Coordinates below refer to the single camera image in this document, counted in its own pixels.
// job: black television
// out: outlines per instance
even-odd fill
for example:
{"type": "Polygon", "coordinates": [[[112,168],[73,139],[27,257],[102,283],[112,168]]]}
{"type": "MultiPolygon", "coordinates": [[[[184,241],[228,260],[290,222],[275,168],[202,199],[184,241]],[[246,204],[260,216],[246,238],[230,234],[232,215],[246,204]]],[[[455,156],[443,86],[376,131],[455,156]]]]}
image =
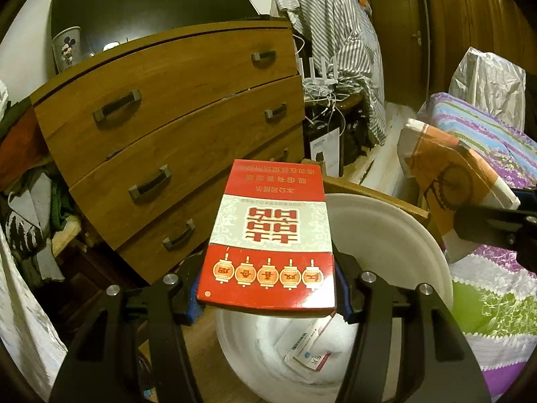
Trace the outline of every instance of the black television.
{"type": "Polygon", "coordinates": [[[114,43],[221,21],[259,18],[250,0],[52,0],[51,34],[78,26],[83,56],[114,43]]]}

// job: red lantern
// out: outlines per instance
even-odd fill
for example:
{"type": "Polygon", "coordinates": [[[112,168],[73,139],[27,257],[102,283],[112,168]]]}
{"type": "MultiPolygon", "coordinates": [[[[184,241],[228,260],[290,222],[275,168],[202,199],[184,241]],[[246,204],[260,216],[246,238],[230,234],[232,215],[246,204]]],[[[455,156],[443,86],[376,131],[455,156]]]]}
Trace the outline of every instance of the red lantern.
{"type": "Polygon", "coordinates": [[[219,260],[213,266],[213,274],[216,280],[220,283],[229,281],[233,274],[235,273],[235,267],[231,262],[228,261],[228,253],[226,253],[226,258],[219,260]]]}
{"type": "Polygon", "coordinates": [[[293,260],[289,259],[289,266],[284,266],[280,273],[281,284],[289,290],[296,288],[300,284],[300,271],[293,266],[293,260]]]}
{"type": "Polygon", "coordinates": [[[246,262],[243,262],[237,267],[235,271],[235,278],[239,285],[245,287],[250,285],[256,279],[256,269],[253,267],[250,261],[250,256],[246,256],[246,262]]]}
{"type": "Polygon", "coordinates": [[[279,276],[278,270],[274,265],[270,265],[270,258],[268,259],[267,265],[263,265],[257,272],[257,281],[265,289],[269,289],[278,283],[279,276]]]}
{"type": "Polygon", "coordinates": [[[323,284],[324,276],[323,272],[318,266],[313,265],[313,259],[311,260],[311,266],[307,266],[302,273],[302,281],[306,288],[315,290],[323,284]]]}

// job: drawer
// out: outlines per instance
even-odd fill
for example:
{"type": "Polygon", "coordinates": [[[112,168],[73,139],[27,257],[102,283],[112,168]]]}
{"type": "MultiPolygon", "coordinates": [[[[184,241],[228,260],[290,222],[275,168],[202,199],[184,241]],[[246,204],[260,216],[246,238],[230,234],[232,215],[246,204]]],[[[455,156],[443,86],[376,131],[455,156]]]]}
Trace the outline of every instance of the drawer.
{"type": "MultiPolygon", "coordinates": [[[[304,158],[302,124],[246,157],[300,162],[304,158]]],[[[229,168],[155,219],[118,253],[147,282],[164,276],[210,236],[228,176],[229,168]],[[165,247],[167,238],[170,242],[165,247]]]]}
{"type": "Polygon", "coordinates": [[[210,33],[98,67],[38,104],[36,115],[56,165],[73,186],[110,154],[178,117],[296,74],[290,29],[210,33]],[[267,52],[274,53],[264,58],[267,52]],[[255,53],[261,55],[254,63],[255,53]]]}
{"type": "Polygon", "coordinates": [[[303,118],[300,76],[253,88],[155,130],[99,165],[70,192],[116,249],[234,159],[303,118]],[[267,119],[271,110],[276,117],[267,119]]]}

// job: colorful blanket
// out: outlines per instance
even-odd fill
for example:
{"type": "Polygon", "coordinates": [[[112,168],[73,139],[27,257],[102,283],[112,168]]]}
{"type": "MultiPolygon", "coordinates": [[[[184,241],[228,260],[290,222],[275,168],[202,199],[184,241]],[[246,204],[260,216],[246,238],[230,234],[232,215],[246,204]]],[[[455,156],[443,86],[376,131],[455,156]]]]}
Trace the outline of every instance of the colorful blanket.
{"type": "MultiPolygon", "coordinates": [[[[465,141],[510,187],[537,184],[537,143],[500,119],[445,93],[431,96],[418,119],[465,141]]],[[[493,398],[511,386],[537,345],[537,276],[516,255],[482,245],[450,265],[453,316],[493,398]]]]}

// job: gray striped fabric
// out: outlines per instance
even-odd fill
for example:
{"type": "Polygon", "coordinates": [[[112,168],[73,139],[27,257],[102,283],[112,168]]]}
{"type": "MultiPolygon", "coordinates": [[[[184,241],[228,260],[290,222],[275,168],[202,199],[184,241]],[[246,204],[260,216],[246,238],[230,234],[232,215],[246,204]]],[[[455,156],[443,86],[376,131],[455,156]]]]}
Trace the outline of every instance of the gray striped fabric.
{"type": "Polygon", "coordinates": [[[356,0],[275,0],[293,27],[311,40],[315,67],[321,58],[336,56],[339,83],[336,92],[363,92],[369,114],[370,138],[386,139],[382,56],[375,30],[356,0]]]}

